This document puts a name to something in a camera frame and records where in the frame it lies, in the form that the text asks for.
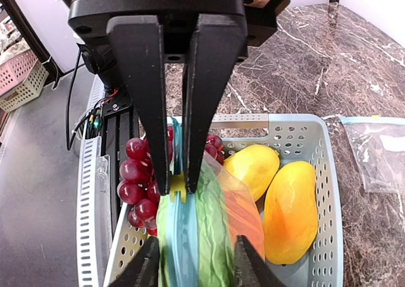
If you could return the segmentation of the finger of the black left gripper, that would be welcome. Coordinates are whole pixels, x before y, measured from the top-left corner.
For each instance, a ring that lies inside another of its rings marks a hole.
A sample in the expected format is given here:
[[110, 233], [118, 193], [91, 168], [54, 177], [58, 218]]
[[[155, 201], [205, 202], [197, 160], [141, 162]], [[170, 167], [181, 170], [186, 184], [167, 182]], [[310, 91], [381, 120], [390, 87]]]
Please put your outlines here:
[[183, 87], [182, 160], [188, 193], [196, 192], [209, 128], [246, 38], [244, 16], [198, 17]]
[[127, 92], [146, 132], [159, 192], [170, 191], [163, 30], [158, 17], [116, 16], [106, 32]]

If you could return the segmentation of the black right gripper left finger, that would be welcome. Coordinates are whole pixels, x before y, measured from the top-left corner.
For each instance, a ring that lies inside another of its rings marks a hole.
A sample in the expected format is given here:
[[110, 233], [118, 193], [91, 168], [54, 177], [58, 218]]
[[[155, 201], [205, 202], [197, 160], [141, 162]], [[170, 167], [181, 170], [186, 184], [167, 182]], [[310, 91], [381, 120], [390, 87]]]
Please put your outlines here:
[[158, 286], [159, 241], [150, 236], [123, 272], [108, 287]]

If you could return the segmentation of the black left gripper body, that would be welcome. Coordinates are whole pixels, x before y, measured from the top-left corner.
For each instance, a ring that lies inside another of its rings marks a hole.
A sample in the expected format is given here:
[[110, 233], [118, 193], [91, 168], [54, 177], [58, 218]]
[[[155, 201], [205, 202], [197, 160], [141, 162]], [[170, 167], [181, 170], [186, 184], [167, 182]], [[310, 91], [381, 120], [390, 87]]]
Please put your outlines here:
[[259, 47], [277, 31], [277, 16], [290, 0], [62, 0], [69, 8], [68, 24], [80, 37], [87, 69], [101, 74], [116, 61], [106, 28], [116, 16], [154, 15], [163, 26], [167, 62], [180, 62], [200, 14], [243, 14], [247, 22], [246, 46]]

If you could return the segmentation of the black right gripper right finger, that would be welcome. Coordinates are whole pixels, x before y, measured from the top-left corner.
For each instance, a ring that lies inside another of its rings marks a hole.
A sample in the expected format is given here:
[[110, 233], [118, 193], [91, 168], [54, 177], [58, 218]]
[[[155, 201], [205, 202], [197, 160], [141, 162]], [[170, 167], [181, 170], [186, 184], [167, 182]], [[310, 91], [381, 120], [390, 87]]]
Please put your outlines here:
[[234, 286], [285, 287], [244, 235], [235, 243]]

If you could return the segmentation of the green cucumber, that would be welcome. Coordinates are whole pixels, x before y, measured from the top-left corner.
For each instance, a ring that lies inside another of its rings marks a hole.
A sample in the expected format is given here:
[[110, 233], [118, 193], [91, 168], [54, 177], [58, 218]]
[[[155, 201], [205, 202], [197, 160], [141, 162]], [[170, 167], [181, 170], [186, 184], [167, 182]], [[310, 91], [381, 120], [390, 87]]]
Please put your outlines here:
[[204, 162], [197, 190], [160, 198], [156, 224], [159, 286], [233, 286], [234, 246], [221, 186]]

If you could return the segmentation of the orange fruit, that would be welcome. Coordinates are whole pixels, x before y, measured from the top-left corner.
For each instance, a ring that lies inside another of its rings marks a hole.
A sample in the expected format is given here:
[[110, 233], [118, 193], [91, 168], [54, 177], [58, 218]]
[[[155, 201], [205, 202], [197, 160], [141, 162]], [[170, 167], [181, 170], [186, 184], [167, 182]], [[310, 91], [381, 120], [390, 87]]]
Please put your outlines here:
[[224, 208], [228, 216], [228, 233], [232, 245], [235, 245], [239, 235], [245, 236], [260, 258], [264, 260], [263, 226], [249, 190], [225, 189], [223, 194], [225, 198]]

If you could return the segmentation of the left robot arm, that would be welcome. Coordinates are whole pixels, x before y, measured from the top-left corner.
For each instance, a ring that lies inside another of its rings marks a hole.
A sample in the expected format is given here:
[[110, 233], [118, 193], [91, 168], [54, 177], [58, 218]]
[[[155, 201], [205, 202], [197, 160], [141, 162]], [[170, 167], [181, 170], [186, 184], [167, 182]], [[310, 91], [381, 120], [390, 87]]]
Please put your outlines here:
[[63, 0], [87, 69], [125, 87], [146, 131], [159, 191], [171, 188], [165, 64], [184, 65], [182, 165], [194, 193], [205, 140], [233, 68], [277, 31], [290, 0]]

